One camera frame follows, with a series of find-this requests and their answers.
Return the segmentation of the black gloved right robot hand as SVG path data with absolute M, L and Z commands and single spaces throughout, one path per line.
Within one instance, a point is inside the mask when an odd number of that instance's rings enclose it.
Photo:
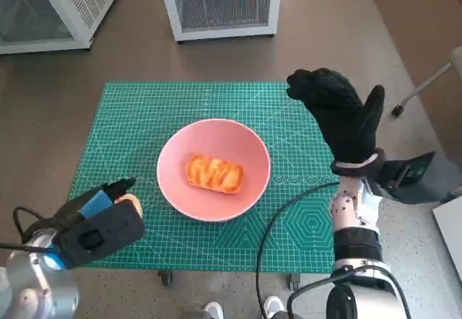
M 350 81 L 330 69 L 298 69 L 287 83 L 287 95 L 313 115 L 337 162 L 360 164 L 371 158 L 383 113 L 383 86 L 374 86 L 363 102 Z

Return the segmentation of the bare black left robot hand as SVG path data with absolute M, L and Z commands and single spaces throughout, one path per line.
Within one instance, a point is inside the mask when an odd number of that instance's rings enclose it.
M 62 227 L 72 227 L 84 219 L 92 218 L 110 208 L 116 200 L 128 193 L 136 178 L 122 178 L 113 183 L 103 183 L 68 200 L 53 219 Z

